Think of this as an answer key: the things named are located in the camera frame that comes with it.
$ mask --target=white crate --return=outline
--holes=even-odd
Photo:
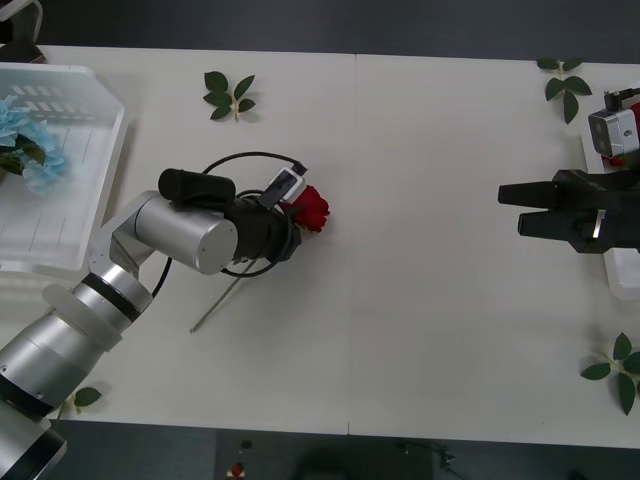
[[[0,98],[47,120],[69,160],[54,193],[41,198],[22,177],[0,180],[0,271],[73,278],[101,226],[127,122],[125,109],[84,67],[0,63]]]

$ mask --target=blue flower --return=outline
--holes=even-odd
[[[10,95],[4,100],[0,100],[0,128],[7,127],[16,130],[32,121],[27,115],[30,111],[28,107],[11,108],[11,104],[17,99],[18,97],[15,95]]]
[[[29,123],[20,127],[18,133],[36,143],[47,153],[56,149],[56,140],[47,128],[46,120],[43,120],[40,123],[29,121]]]
[[[51,195],[58,183],[58,175],[51,168],[46,165],[43,167],[35,160],[25,163],[22,177],[27,188],[41,197]]]
[[[0,147],[15,147],[17,136],[17,130],[12,130],[9,127],[0,127]]]
[[[12,152],[13,155],[18,155],[24,165],[22,177],[27,188],[37,195],[46,197],[53,193],[60,176],[67,171],[67,157],[57,150],[56,141],[47,127],[46,120],[39,123],[33,121],[26,107],[11,108],[11,104],[17,98],[8,96],[0,100],[0,146],[14,147],[17,136],[22,135],[46,153],[44,165],[40,165],[22,150]]]

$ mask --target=black wire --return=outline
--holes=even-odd
[[[282,160],[284,162],[291,163],[293,165],[293,170],[298,175],[303,175],[307,171],[307,169],[304,167],[304,165],[302,165],[302,163],[300,163],[297,160],[294,160],[293,158],[286,157],[284,155],[278,155],[277,153],[269,153],[269,152],[241,152],[241,153],[236,153],[234,155],[229,155],[227,157],[221,158],[217,162],[214,162],[211,165],[209,165],[207,168],[205,168],[202,171],[202,173],[206,175],[211,170],[213,170],[216,167],[219,167],[220,165],[222,165],[224,163],[230,162],[231,160],[235,160],[236,158],[243,158],[243,157],[275,158],[277,160]],[[254,195],[254,196],[255,195],[261,195],[262,193],[264,193],[264,192],[262,190],[258,190],[258,189],[245,190],[243,192],[240,192],[238,195],[236,195],[236,198],[242,198],[242,197],[246,197],[246,196],[249,196],[249,195]],[[203,194],[203,195],[196,194],[196,195],[194,195],[194,198],[196,198],[196,197],[197,198],[204,198],[204,197],[206,197],[206,194]],[[282,244],[282,249],[280,250],[280,253],[276,256],[276,258],[271,263],[269,263],[269,265],[267,265],[266,267],[262,268],[261,270],[258,270],[256,272],[252,272],[252,273],[237,273],[237,272],[232,272],[230,270],[227,270],[226,268],[223,268],[221,270],[222,273],[224,273],[225,275],[229,275],[230,277],[234,277],[234,278],[253,278],[253,277],[257,277],[258,275],[262,275],[263,273],[267,273],[269,270],[271,270],[273,267],[275,267],[279,262],[281,262],[282,259],[285,256],[285,254],[286,254],[287,247],[288,247],[289,243],[291,242],[291,239],[292,239],[292,236],[293,236],[293,222],[291,220],[291,217],[284,210],[283,210],[283,214],[284,214],[286,225],[287,225],[286,240]],[[160,290],[164,286],[164,283],[167,280],[167,276],[169,275],[169,270],[171,269],[171,264],[172,264],[172,259],[171,259],[171,257],[168,257],[167,258],[167,262],[164,265],[164,270],[162,271],[162,274],[160,275],[160,279],[158,280],[158,283],[156,285],[156,288],[153,289],[153,293],[151,294],[151,296],[153,298],[155,298],[158,295],[158,293],[160,292]]]
[[[167,263],[164,264],[164,270],[162,271],[162,275],[160,275],[160,280],[158,280],[158,284],[156,285],[156,288],[153,289],[153,293],[151,294],[153,298],[156,298],[156,295],[158,295],[160,289],[164,285],[164,282],[167,279],[167,275],[169,275],[169,269],[171,268],[172,262],[173,260],[171,259],[171,257],[167,257]]]
[[[278,160],[282,160],[284,162],[291,163],[295,167],[295,172],[298,175],[302,175],[302,174],[304,174],[304,172],[307,171],[307,169],[299,161],[294,160],[293,158],[285,157],[284,155],[278,155],[277,153],[269,153],[269,152],[242,152],[242,153],[236,153],[234,155],[229,155],[228,157],[221,158],[217,162],[214,162],[211,165],[209,165],[207,168],[205,168],[202,171],[202,173],[207,174],[211,170],[213,170],[214,168],[219,167],[220,165],[222,165],[223,163],[227,163],[227,162],[230,162],[231,160],[235,160],[236,158],[243,158],[243,157],[275,158],[275,159],[278,159]]]

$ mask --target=leaf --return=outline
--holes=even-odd
[[[14,175],[22,175],[24,165],[18,157],[14,157],[13,155],[2,155],[0,156],[0,168]]]
[[[584,60],[582,60],[581,58],[577,58],[577,57],[570,58],[569,60],[567,60],[566,62],[564,62],[562,64],[562,70],[564,70],[565,72],[570,72],[574,68],[577,68],[580,65],[582,65],[583,61]]]
[[[629,415],[636,399],[636,387],[633,380],[628,375],[621,373],[618,375],[618,394],[620,395],[620,405],[625,415]]]
[[[228,107],[233,102],[231,95],[226,92],[209,92],[204,96],[204,99],[216,107]]]
[[[629,355],[622,365],[627,372],[640,375],[640,352]]]
[[[587,82],[580,77],[569,77],[564,81],[565,87],[578,95],[591,95],[593,92],[587,85]]]
[[[611,365],[608,363],[598,363],[591,365],[584,372],[580,374],[582,378],[587,380],[602,380],[611,373]]]
[[[227,77],[225,77],[221,72],[205,73],[204,84],[212,92],[226,92],[229,88]]]
[[[559,78],[552,78],[547,83],[547,88],[544,90],[544,96],[547,102],[564,90],[564,82]]]
[[[571,123],[571,121],[576,118],[578,114],[578,109],[580,105],[578,105],[578,99],[576,96],[565,90],[564,92],[564,121],[567,125]]]
[[[76,407],[88,407],[100,400],[102,394],[92,387],[81,388],[76,392],[76,396],[73,399],[73,404]]]
[[[29,157],[38,162],[40,165],[44,165],[45,160],[47,159],[47,154],[44,153],[37,145],[31,145],[28,147],[24,147],[22,151]]]
[[[238,86],[233,91],[233,96],[235,97],[236,101],[240,100],[242,95],[247,93],[247,90],[249,90],[249,87],[253,83],[253,79],[254,78],[256,78],[256,76],[255,75],[251,75],[250,77],[247,77],[244,80],[241,80],[240,83],[238,83]]]
[[[247,110],[251,110],[255,106],[256,106],[256,102],[254,102],[253,100],[249,100],[248,98],[245,98],[240,102],[240,105],[238,105],[238,111],[240,113],[246,112]]]
[[[631,353],[631,342],[629,338],[621,333],[616,338],[616,344],[613,346],[613,359],[614,360],[624,360]]]
[[[220,120],[221,118],[226,117],[230,113],[231,113],[230,106],[227,105],[224,107],[218,107],[213,111],[213,114],[211,115],[211,120]]]
[[[553,58],[539,58],[536,63],[542,70],[557,70],[560,68],[558,61]]]

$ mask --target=white table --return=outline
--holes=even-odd
[[[347,433],[352,189],[352,56],[44,48],[51,63],[95,69],[134,121],[107,215],[157,188],[169,167],[201,171],[240,151],[277,152],[307,165],[336,206],[331,224],[263,278],[245,281],[196,335],[189,329],[231,283],[175,265],[161,294],[105,355],[87,383],[104,402],[85,420]],[[209,120],[204,72],[255,74],[254,115]],[[238,190],[262,188],[283,164],[243,159],[219,169]],[[165,259],[141,270],[148,288]],[[0,339],[37,318],[0,312]]]
[[[244,282],[195,336],[228,279],[174,267],[92,373],[105,401],[84,419],[640,447],[638,412],[625,417],[606,382],[579,377],[621,330],[640,344],[640,308],[612,298],[600,257],[518,237],[521,210],[496,201],[502,183],[583,166],[578,122],[564,126],[544,101],[535,64],[45,51],[96,69],[137,119],[110,212],[167,167],[256,149],[305,162],[332,210],[325,232]],[[202,74],[214,69],[257,75],[259,118],[208,120]],[[640,66],[581,74],[596,92],[580,99],[584,115]],[[221,174],[257,187],[276,167],[247,160]],[[162,264],[145,264],[147,285]],[[34,298],[0,300],[1,341],[42,309]]]
[[[625,417],[605,381],[579,376],[620,331],[640,345],[640,307],[612,297],[601,256],[519,237],[524,209],[497,203],[501,184],[584,168],[549,76],[389,57],[357,72],[350,431],[640,447],[640,408]],[[584,117],[640,66],[580,74]]]

